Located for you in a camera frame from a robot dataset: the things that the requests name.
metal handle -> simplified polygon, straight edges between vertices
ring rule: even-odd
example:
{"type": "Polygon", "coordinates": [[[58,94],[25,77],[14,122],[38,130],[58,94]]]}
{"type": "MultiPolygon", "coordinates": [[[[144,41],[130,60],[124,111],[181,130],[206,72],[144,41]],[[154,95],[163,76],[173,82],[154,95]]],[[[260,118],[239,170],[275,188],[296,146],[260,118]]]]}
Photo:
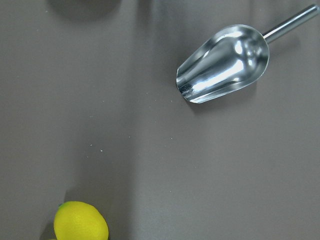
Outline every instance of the metal handle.
{"type": "Polygon", "coordinates": [[[274,40],[280,38],[287,32],[291,31],[292,29],[315,17],[319,14],[319,12],[320,7],[316,4],[312,4],[302,11],[298,12],[296,15],[290,17],[271,30],[267,31],[265,34],[263,34],[263,38],[269,44],[274,40]]]}

gray background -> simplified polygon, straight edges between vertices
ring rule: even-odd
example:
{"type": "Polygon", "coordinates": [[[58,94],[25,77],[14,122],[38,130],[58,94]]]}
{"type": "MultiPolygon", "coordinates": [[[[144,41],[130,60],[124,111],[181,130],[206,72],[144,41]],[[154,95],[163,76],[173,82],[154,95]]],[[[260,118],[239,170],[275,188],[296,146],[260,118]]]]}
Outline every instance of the gray background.
{"type": "Polygon", "coordinates": [[[221,28],[310,3],[1,0],[0,239],[54,237],[77,200],[111,240],[319,240],[320,18],[243,90],[198,105],[175,84],[221,28]]]}

utensil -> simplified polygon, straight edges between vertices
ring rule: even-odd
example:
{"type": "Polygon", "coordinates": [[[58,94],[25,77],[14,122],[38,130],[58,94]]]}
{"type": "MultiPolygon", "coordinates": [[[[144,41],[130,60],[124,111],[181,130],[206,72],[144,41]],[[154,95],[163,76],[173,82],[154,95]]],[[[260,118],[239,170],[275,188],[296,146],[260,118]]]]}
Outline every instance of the utensil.
{"type": "Polygon", "coordinates": [[[252,84],[268,66],[268,44],[319,12],[319,6],[310,5],[265,34],[241,24],[222,29],[178,68],[180,93],[200,104],[252,84]]]}

plastic lemon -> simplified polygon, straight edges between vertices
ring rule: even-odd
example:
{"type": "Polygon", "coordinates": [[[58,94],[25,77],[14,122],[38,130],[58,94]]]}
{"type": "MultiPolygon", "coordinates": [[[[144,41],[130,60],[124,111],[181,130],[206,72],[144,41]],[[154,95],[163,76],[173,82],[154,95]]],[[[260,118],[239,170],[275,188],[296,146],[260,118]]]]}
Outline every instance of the plastic lemon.
{"type": "Polygon", "coordinates": [[[57,240],[107,240],[108,225],[98,210],[87,203],[67,201],[54,218],[57,240]]]}

lemon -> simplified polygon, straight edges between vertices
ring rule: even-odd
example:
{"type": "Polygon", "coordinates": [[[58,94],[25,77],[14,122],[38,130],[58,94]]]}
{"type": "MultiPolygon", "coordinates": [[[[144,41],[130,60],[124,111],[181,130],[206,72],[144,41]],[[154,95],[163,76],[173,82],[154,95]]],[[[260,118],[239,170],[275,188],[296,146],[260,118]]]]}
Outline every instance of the lemon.
{"type": "Polygon", "coordinates": [[[108,225],[98,210],[81,201],[67,201],[54,217],[57,240],[107,240],[108,225]]]}

